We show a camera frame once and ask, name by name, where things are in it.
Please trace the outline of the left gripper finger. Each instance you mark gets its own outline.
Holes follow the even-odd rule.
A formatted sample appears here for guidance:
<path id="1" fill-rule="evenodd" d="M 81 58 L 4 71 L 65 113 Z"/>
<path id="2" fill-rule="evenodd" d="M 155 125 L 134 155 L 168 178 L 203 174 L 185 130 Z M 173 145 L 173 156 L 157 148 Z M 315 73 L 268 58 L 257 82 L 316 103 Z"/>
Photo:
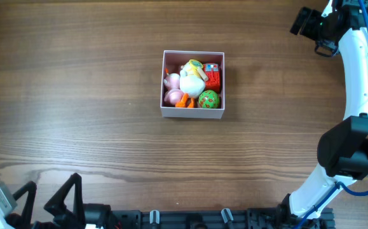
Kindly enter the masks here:
<path id="1" fill-rule="evenodd" d="M 13 198 L 18 200 L 24 194 L 27 194 L 22 214 L 16 219 L 15 226 L 17 228 L 29 228 L 31 225 L 32 212 L 36 196 L 37 184 L 29 181 L 13 194 Z"/>
<path id="2" fill-rule="evenodd" d="M 54 218 L 67 217 L 86 224 L 81 176 L 74 173 L 44 205 Z"/>

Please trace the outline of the red toy fire truck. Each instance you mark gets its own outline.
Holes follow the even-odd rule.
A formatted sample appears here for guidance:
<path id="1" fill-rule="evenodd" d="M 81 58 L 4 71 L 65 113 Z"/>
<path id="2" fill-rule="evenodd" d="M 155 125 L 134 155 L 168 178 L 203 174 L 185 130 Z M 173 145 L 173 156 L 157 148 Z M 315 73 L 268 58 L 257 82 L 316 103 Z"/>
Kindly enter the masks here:
<path id="1" fill-rule="evenodd" d="M 206 63 L 203 65 L 203 71 L 208 78 L 205 82 L 205 89 L 213 90 L 219 94 L 221 92 L 221 73 L 219 65 L 216 63 Z"/>

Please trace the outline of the yellow wooden rattle toy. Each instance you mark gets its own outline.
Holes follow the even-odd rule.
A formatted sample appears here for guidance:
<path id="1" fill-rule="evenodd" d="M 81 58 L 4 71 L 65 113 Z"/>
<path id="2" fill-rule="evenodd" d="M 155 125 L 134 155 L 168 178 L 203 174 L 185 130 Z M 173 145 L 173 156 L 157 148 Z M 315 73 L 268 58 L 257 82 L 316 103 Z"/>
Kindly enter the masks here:
<path id="1" fill-rule="evenodd" d="M 208 81 L 209 78 L 203 70 L 203 64 L 195 59 L 190 59 L 185 65 L 181 66 L 180 76 L 196 76 L 203 81 Z"/>

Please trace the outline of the green numbered ball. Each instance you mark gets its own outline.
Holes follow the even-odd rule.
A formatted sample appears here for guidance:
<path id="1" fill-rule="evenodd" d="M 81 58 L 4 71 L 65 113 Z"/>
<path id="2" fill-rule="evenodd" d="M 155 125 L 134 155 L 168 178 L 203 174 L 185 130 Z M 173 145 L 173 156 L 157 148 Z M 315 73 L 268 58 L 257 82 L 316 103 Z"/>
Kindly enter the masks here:
<path id="1" fill-rule="evenodd" d="M 220 98 L 215 91 L 206 90 L 200 94 L 198 103 L 203 109 L 215 109 L 219 106 Z"/>

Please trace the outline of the white yellow duck plush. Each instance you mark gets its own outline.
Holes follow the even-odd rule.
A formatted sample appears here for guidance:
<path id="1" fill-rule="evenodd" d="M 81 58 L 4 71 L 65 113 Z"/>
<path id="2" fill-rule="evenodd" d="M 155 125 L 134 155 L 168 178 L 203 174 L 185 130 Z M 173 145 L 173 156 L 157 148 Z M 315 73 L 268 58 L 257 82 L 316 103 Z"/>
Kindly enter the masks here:
<path id="1" fill-rule="evenodd" d="M 190 66 L 184 66 L 180 71 L 180 90 L 184 95 L 175 106 L 177 108 L 194 108 L 196 99 L 204 89 L 205 81 L 199 72 Z"/>

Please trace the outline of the pink pig toy figure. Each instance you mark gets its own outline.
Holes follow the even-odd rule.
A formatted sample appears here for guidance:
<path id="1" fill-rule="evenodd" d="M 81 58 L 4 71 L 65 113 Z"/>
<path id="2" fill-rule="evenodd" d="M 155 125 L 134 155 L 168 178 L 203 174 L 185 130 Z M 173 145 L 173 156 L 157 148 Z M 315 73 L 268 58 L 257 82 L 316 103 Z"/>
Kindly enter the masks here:
<path id="1" fill-rule="evenodd" d="M 180 89 L 181 76 L 177 73 L 169 73 L 168 69 L 165 69 L 166 76 L 163 79 L 166 92 L 164 94 L 164 102 L 170 106 L 175 106 L 181 101 L 184 92 Z"/>

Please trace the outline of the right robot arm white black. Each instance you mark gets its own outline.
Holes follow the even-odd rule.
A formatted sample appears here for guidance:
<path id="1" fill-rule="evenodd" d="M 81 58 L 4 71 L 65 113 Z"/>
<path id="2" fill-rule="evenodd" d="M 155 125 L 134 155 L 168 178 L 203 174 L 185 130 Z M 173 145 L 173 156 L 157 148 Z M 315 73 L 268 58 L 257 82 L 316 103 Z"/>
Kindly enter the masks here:
<path id="1" fill-rule="evenodd" d="M 325 228 L 327 204 L 340 192 L 368 196 L 351 185 L 368 176 L 368 2 L 329 1 L 323 11 L 303 7 L 291 33 L 315 42 L 323 57 L 340 55 L 344 65 L 346 106 L 341 123 L 317 146 L 317 166 L 276 209 L 276 226 Z"/>

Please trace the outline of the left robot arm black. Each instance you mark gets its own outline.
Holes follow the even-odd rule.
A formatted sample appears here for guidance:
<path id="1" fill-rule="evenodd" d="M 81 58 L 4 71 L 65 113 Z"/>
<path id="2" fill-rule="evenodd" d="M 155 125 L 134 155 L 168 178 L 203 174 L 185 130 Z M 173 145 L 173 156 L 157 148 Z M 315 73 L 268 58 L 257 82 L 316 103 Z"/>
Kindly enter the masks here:
<path id="1" fill-rule="evenodd" d="M 70 211 L 64 200 L 72 188 L 74 188 L 74 202 L 73 210 Z M 36 190 L 36 183 L 30 181 L 13 194 L 15 200 L 24 194 L 27 194 L 27 199 L 20 215 L 11 213 L 4 218 L 7 224 L 13 228 L 86 228 L 88 225 L 94 228 L 110 228 L 110 224 L 116 219 L 109 205 L 83 202 L 81 176 L 74 173 L 44 205 L 44 210 L 53 216 L 53 221 L 32 223 Z"/>

